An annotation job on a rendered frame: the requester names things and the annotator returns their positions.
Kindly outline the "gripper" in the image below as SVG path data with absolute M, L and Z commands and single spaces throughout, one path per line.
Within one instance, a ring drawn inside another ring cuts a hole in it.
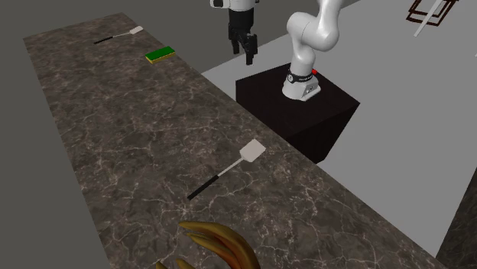
M 252 65 L 255 54 L 258 53 L 257 35 L 251 33 L 254 24 L 254 8 L 246 11 L 234 11 L 229 9 L 229 39 L 232 44 L 232 52 L 240 53 L 240 43 L 246 55 L 246 64 Z

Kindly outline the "green and yellow sponge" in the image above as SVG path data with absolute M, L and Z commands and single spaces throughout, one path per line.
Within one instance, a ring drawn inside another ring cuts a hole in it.
M 168 57 L 172 57 L 175 54 L 175 50 L 170 46 L 162 47 L 161 49 L 147 53 L 145 58 L 151 63 L 156 63 L 161 60 L 165 60 Z

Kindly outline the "black robot stand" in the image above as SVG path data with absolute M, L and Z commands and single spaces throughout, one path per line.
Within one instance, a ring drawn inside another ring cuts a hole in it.
M 235 100 L 315 164 L 326 159 L 360 102 L 320 73 L 321 88 L 307 101 L 282 93 L 290 65 L 239 79 Z

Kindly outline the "bunch of yellow bananas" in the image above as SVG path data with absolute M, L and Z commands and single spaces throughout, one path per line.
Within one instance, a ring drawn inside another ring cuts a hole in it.
M 214 252 L 230 269 L 261 269 L 250 244 L 228 226 L 217 222 L 184 221 L 180 227 L 191 230 L 187 236 L 196 244 Z

